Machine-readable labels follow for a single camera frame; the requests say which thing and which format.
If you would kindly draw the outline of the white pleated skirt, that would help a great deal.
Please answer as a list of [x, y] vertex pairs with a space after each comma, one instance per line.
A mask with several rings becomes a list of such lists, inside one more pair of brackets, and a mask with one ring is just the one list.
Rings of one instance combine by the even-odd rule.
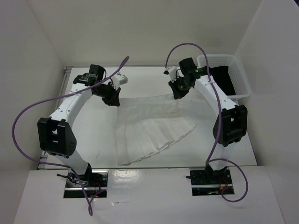
[[117, 164], [152, 157], [191, 133], [197, 122], [171, 94], [121, 98], [117, 109]]

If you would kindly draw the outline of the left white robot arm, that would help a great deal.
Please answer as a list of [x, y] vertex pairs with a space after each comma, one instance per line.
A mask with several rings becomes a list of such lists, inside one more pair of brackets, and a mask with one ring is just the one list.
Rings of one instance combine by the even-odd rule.
[[110, 78], [106, 74], [105, 68], [90, 65], [87, 73], [78, 75], [73, 80], [70, 96], [49, 117], [40, 118], [37, 122], [40, 148], [71, 169], [65, 176], [66, 179], [84, 187], [101, 176], [92, 172], [91, 165], [76, 150], [77, 140], [72, 126], [80, 110], [92, 96], [102, 98], [108, 106], [120, 106], [120, 85], [127, 83], [128, 79], [119, 72]]

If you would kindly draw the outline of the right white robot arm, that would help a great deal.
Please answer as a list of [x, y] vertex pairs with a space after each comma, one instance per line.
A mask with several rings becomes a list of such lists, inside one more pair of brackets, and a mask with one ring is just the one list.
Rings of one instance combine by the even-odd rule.
[[168, 85], [174, 99], [182, 99], [193, 88], [205, 98], [217, 115], [213, 126], [215, 143], [203, 175], [207, 182], [216, 183], [227, 170], [229, 146], [239, 142], [247, 132], [247, 108], [229, 98], [233, 94], [233, 84], [228, 67], [199, 68], [189, 57], [180, 61], [178, 68], [166, 66], [164, 74], [170, 77]]

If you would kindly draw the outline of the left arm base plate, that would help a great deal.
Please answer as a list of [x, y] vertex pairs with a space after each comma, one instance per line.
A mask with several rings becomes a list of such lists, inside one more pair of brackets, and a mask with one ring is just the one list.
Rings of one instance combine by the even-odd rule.
[[[108, 184], [108, 170], [93, 170], [94, 179], [87, 182], [82, 180], [82, 184], [89, 198], [106, 198], [107, 197], [107, 184]], [[67, 176], [63, 175], [66, 179], [64, 198], [84, 198], [85, 195], [76, 179], [75, 175], [71, 172]]]

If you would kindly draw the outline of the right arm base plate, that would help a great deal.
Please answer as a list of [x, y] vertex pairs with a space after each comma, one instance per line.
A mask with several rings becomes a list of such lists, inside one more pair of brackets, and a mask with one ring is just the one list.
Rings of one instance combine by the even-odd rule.
[[203, 168], [190, 169], [190, 174], [186, 176], [186, 179], [191, 182], [193, 196], [221, 195], [223, 190], [224, 195], [235, 193], [229, 169], [213, 179], [208, 178], [207, 172]]

